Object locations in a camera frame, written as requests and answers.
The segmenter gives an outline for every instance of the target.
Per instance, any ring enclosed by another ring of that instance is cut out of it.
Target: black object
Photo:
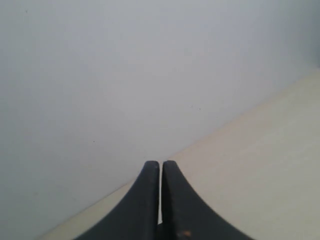
[[[192,189],[175,161],[162,169],[147,161],[131,189],[99,223],[77,240],[252,240],[215,213]]]

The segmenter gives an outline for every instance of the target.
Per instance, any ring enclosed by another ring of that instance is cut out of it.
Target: black curved prong
[[[175,161],[163,163],[161,208],[164,239],[252,240],[198,196]]]
[[[147,161],[118,205],[77,240],[154,240],[158,207],[159,163]]]

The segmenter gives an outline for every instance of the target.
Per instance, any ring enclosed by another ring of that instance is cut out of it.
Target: wall
[[[317,0],[7,0],[1,239],[33,239],[318,64]]]

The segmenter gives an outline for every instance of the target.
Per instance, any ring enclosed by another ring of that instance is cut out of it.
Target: cream floor
[[[320,239],[320,70],[169,159],[216,212],[254,239]],[[75,238],[131,184],[41,239]]]

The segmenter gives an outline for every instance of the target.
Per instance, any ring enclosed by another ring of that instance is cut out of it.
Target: black plastic part
[[[158,207],[159,163],[147,161],[118,205],[77,240],[154,240]]]
[[[215,213],[193,190],[175,161],[162,169],[163,240],[252,240]]]

